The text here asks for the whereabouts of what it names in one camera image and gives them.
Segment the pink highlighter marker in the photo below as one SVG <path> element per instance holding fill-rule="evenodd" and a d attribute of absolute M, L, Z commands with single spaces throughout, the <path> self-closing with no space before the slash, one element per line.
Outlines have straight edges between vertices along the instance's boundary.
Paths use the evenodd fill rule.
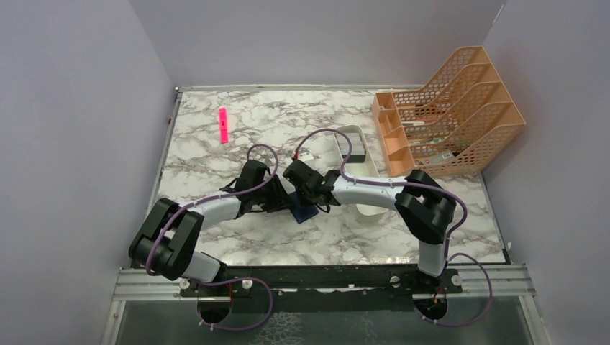
<path fill-rule="evenodd" d="M 229 142 L 228 116 L 224 107 L 219 108 L 219 138 L 222 144 Z"/>

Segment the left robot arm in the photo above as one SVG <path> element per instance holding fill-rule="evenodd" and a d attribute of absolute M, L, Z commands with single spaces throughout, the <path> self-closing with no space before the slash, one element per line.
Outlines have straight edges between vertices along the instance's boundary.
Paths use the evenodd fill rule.
<path fill-rule="evenodd" d="M 168 198 L 156 201 L 129 246 L 129 258 L 145 266 L 148 257 L 152 257 L 150 269 L 155 274 L 169 280 L 182 277 L 198 280 L 205 293 L 221 293 L 226 285 L 226 276 L 222 272 L 224 263 L 195 251 L 199 233 L 247 213 L 274 213 L 292 207 L 294 202 L 276 175 L 263 187 L 243 193 L 261 184 L 269 173 L 271 170 L 265 163 L 248 160 L 240 176 L 221 188 L 210 201 L 181 212 L 170 225 L 174 230 L 173 236 L 170 239 L 164 236 L 158 245 L 155 241 L 163 227 L 181 207 Z"/>

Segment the aluminium frame rail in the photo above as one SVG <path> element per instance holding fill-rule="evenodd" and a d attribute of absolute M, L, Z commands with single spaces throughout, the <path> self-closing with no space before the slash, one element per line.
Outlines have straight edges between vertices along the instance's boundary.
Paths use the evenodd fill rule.
<path fill-rule="evenodd" d="M 476 265 L 456 266 L 462 290 L 447 293 L 447 298 L 482 297 L 534 297 L 537 291 L 524 265 L 505 264 L 485 266 L 487 276 Z M 126 301 L 210 301 L 227 302 L 242 291 L 242 284 L 233 283 L 231 293 L 220 293 L 213 297 L 182 294 L 184 284 L 180 280 L 170 281 L 164 277 L 151 277 L 144 270 L 121 270 L 112 294 L 114 302 Z"/>

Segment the orange mesh file organizer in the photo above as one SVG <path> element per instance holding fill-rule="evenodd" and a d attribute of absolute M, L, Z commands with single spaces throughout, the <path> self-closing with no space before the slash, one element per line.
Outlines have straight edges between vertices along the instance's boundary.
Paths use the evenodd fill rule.
<path fill-rule="evenodd" d="M 419 89 L 376 93 L 372 114 L 391 177 L 413 169 L 433 177 L 478 174 L 526 125 L 481 46 L 456 49 Z M 416 165 L 401 123 L 438 119 L 455 120 L 468 146 L 448 163 Z"/>

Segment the pens in organizer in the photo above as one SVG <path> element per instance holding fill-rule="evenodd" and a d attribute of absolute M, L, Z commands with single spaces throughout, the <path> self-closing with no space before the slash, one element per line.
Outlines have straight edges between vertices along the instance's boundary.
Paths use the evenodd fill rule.
<path fill-rule="evenodd" d="M 405 135 L 416 165 L 445 164 L 456 158 L 468 146 L 458 134 L 455 120 L 403 121 Z"/>

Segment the stack of grey cards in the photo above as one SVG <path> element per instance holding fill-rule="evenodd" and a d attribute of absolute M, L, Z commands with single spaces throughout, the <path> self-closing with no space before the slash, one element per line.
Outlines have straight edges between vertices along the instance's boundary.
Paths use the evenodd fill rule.
<path fill-rule="evenodd" d="M 351 152 L 348 163 L 362 163 L 367 156 L 364 141 L 358 132 L 346 132 L 345 136 L 336 134 L 335 139 L 341 159 L 347 157 L 348 152 Z"/>

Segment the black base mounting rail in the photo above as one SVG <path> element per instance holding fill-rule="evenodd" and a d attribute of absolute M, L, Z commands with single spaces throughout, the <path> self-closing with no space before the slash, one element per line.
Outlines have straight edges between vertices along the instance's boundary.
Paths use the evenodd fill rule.
<path fill-rule="evenodd" d="M 258 278 L 273 290 L 325 288 L 386 288 L 406 294 L 461 293 L 453 283 L 456 269 L 445 269 L 438 278 L 425 275 L 415 264 L 347 264 L 307 266 L 228 266 L 217 282 Z"/>

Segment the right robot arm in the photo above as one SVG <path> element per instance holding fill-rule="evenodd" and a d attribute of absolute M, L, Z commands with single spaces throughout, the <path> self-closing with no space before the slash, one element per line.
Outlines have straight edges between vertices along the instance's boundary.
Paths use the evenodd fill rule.
<path fill-rule="evenodd" d="M 427 173 L 412 170 L 402 178 L 356 178 L 330 170 L 325 175 L 295 160 L 283 177 L 295 187 L 299 200 L 318 206 L 361 204 L 397 212 L 419 241 L 416 286 L 431 293 L 444 282 L 447 230 L 458 197 L 441 188 Z"/>

